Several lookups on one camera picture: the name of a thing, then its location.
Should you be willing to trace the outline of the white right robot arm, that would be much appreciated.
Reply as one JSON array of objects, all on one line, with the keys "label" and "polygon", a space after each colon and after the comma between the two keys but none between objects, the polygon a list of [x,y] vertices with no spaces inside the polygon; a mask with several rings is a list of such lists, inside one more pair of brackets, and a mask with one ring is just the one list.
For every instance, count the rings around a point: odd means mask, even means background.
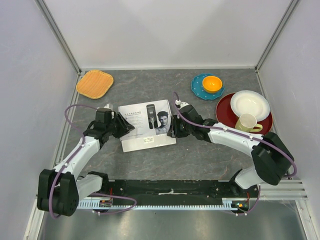
[{"label": "white right robot arm", "polygon": [[261,183],[276,186],[283,178],[297,173],[294,157],[277,134],[243,132],[214,119],[204,119],[186,102],[178,101],[174,107],[177,113],[171,118],[168,136],[186,138],[192,135],[197,140],[224,145],[252,158],[251,167],[234,174],[229,184],[233,196],[240,197],[247,189]]}]

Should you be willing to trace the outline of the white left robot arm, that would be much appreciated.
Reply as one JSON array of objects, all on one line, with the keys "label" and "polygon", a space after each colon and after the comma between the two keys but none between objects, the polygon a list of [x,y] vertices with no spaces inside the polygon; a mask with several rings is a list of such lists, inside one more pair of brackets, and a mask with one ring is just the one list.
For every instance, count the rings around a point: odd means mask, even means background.
[{"label": "white left robot arm", "polygon": [[96,107],[95,118],[86,130],[80,131],[76,147],[53,169],[44,169],[39,174],[37,208],[57,219],[73,215],[79,202],[86,197],[116,198],[110,194],[106,173],[92,171],[82,179],[78,177],[110,137],[120,139],[133,130],[134,126],[110,106]]}]

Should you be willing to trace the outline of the white clipper kit box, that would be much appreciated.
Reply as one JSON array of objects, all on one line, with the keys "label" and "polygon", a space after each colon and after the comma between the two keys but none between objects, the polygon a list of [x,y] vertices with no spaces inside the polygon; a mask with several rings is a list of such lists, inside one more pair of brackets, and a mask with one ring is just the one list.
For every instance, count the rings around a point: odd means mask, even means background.
[{"label": "white clipper kit box", "polygon": [[168,136],[171,127],[171,108],[167,99],[123,105],[118,107],[121,115],[134,129],[121,137],[123,152],[133,152],[168,145],[176,139]]}]

